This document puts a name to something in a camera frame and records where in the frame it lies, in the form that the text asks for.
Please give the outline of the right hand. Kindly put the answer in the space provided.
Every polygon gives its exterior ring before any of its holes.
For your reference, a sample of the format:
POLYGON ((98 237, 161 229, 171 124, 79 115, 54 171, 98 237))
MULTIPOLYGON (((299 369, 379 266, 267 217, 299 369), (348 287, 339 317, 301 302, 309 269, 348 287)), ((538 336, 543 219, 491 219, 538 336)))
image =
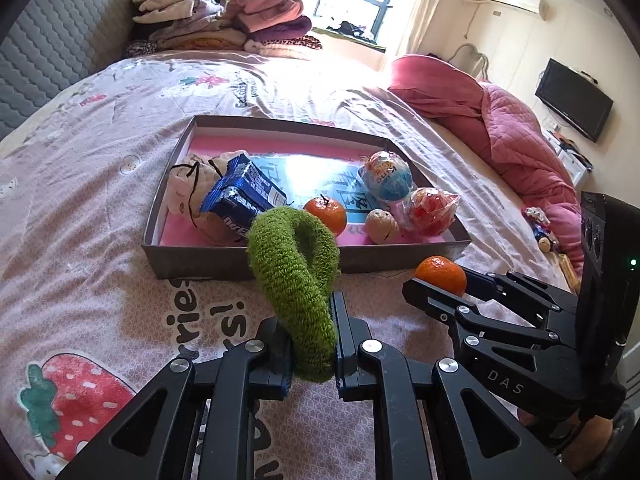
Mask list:
POLYGON ((562 453, 563 464, 571 472, 582 470, 605 450, 612 432, 611 419, 593 417, 582 428, 576 440, 562 453))

